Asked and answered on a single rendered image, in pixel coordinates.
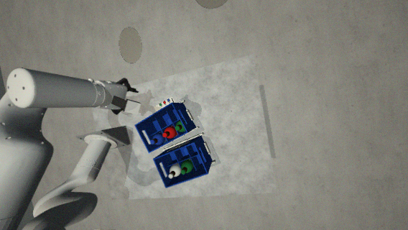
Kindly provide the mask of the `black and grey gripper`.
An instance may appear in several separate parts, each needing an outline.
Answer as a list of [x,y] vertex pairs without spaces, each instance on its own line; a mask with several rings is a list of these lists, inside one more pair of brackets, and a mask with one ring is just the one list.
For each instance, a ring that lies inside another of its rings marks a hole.
[[[125,100],[126,93],[128,91],[138,93],[135,88],[131,88],[128,80],[126,78],[122,78],[118,82],[106,81],[106,80],[97,80],[95,83],[101,85],[104,89],[104,100],[103,103],[96,107],[100,109],[110,109],[114,114],[119,114],[123,109],[118,106],[111,104],[113,100],[113,96],[117,96]],[[123,85],[124,84],[124,85]],[[128,88],[128,89],[127,89]]]

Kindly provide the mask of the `blue crate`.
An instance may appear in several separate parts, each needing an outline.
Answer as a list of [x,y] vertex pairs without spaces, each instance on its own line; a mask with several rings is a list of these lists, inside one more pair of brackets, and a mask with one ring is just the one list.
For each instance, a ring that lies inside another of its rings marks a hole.
[[[170,168],[172,165],[179,163],[181,164],[184,160],[191,159],[194,165],[194,168],[189,173],[173,177],[170,179],[168,177],[170,173]],[[212,158],[208,154],[207,149],[205,148],[204,141],[202,136],[199,136],[191,139],[189,141],[183,142],[177,146],[166,149],[159,155],[159,163],[162,163],[164,170],[167,174],[167,177],[164,176],[161,166],[160,170],[164,179],[171,185],[177,185],[201,176],[207,175],[211,166]]]
[[[187,134],[188,132],[190,132],[191,130],[193,130],[196,126],[194,124],[193,121],[191,121],[188,113],[186,112],[186,108],[184,103],[170,103],[167,106],[165,106],[164,108],[160,109],[159,111],[155,112],[154,114],[152,114],[151,116],[148,116],[147,118],[145,118],[144,120],[142,120],[141,122],[141,130],[145,131],[149,141],[152,140],[153,136],[155,135],[155,133],[164,133],[164,130],[167,127],[170,126],[176,126],[176,123],[179,121],[182,122],[182,125],[185,128],[185,132],[178,132],[178,135],[176,137],[173,137],[171,139],[166,138],[166,144],[171,142],[171,140],[175,140],[178,137],[181,137],[184,134]],[[185,120],[185,121],[184,121]],[[186,124],[185,124],[186,123]],[[166,127],[166,128],[165,128]],[[144,133],[142,132],[142,136],[145,140],[145,142],[153,149],[156,150],[156,148],[160,148],[164,145],[166,145],[165,143],[161,144],[161,145],[155,145],[155,144],[149,144],[146,137],[144,136]]]

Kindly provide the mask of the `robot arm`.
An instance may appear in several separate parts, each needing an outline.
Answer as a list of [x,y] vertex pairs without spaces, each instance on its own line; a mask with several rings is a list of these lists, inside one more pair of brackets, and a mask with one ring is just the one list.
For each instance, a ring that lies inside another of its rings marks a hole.
[[[54,152],[42,134],[47,108],[98,107],[105,95],[91,78],[26,68],[9,74],[6,89],[0,100],[0,230],[17,230]],[[71,191],[97,178],[117,142],[97,134],[84,140],[88,146],[71,176],[38,200],[22,230],[66,230],[91,215],[96,194]]]

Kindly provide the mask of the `white paper strip with colored squares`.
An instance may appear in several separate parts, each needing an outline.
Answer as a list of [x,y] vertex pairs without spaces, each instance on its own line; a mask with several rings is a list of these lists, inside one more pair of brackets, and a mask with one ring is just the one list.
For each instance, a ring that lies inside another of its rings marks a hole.
[[156,105],[154,107],[154,109],[157,112],[157,111],[159,111],[160,109],[164,108],[165,106],[167,106],[168,104],[170,104],[172,102],[175,103],[175,100],[173,99],[173,97],[171,97],[171,98],[167,99],[166,101],[163,101],[162,103]]

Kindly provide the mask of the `white bottle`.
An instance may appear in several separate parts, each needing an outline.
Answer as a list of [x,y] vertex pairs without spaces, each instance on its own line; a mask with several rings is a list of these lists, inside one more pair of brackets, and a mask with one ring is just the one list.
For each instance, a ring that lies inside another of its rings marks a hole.
[[169,178],[177,177],[181,173],[181,168],[179,164],[174,164],[170,168]]

